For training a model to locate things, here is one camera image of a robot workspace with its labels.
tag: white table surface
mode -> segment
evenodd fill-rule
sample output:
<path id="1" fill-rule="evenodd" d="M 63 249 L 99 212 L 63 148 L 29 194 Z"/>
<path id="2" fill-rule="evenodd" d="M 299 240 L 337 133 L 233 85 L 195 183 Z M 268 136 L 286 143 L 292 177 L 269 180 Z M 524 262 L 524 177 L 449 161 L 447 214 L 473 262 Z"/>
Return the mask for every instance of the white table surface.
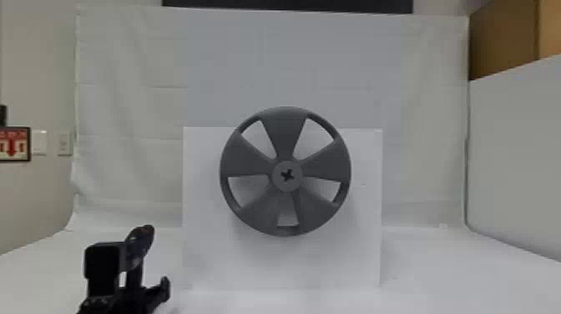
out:
<path id="1" fill-rule="evenodd" d="M 145 284 L 181 281 L 180 230 L 157 230 Z M 0 256 L 6 313 L 74 313 L 83 249 L 127 231 L 63 231 Z M 180 291 L 158 313 L 560 313 L 561 263 L 468 230 L 386 228 L 376 291 Z"/>

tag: white backdrop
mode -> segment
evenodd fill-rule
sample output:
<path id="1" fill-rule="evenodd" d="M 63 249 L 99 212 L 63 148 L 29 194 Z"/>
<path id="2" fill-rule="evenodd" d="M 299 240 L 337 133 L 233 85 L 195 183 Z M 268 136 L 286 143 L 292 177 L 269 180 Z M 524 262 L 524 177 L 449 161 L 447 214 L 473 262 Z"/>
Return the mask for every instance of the white backdrop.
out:
<path id="1" fill-rule="evenodd" d="M 69 228 L 179 226 L 181 128 L 278 105 L 384 129 L 385 223 L 459 223 L 467 41 L 456 17 L 82 6 Z"/>

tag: cross-shaped hole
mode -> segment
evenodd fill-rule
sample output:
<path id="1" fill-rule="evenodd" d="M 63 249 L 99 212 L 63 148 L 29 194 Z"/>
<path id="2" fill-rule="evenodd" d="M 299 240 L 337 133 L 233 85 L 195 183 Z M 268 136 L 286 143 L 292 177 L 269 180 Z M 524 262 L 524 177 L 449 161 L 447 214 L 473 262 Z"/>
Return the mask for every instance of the cross-shaped hole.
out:
<path id="1" fill-rule="evenodd" d="M 286 171 L 281 171 L 280 175 L 285 180 L 285 182 L 288 182 L 288 181 L 294 179 L 294 175 L 292 175 L 292 169 L 288 169 Z"/>

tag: wheel hub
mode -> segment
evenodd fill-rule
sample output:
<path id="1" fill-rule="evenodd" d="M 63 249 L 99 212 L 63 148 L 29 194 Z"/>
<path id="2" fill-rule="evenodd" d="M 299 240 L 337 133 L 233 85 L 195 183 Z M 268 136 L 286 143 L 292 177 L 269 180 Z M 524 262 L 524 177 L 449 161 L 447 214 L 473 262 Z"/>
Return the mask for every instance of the wheel hub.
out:
<path id="1" fill-rule="evenodd" d="M 273 185 L 283 192 L 292 192 L 298 189 L 303 179 L 302 168 L 294 161 L 279 163 L 271 176 Z"/>

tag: gray plastic object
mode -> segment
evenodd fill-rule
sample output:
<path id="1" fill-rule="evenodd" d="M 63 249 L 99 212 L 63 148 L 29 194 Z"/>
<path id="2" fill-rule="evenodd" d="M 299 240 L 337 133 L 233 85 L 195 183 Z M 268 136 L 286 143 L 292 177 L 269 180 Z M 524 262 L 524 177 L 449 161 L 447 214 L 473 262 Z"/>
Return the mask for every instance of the gray plastic object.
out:
<path id="1" fill-rule="evenodd" d="M 311 156 L 298 160 L 293 153 L 307 119 L 318 123 L 333 141 Z M 265 127 L 275 148 L 274 159 L 242 135 L 258 121 Z M 232 193 L 228 178 L 247 175 L 267 175 L 269 184 L 253 201 L 241 206 Z M 304 187 L 305 177 L 339 182 L 335 198 L 327 200 Z M 272 236 L 298 236 L 321 227 L 341 208 L 350 184 L 351 159 L 343 138 L 325 119 L 300 108 L 277 107 L 249 117 L 226 142 L 220 161 L 220 186 L 232 211 L 251 228 Z M 283 194 L 292 199 L 297 225 L 278 225 L 281 208 L 277 202 Z"/>

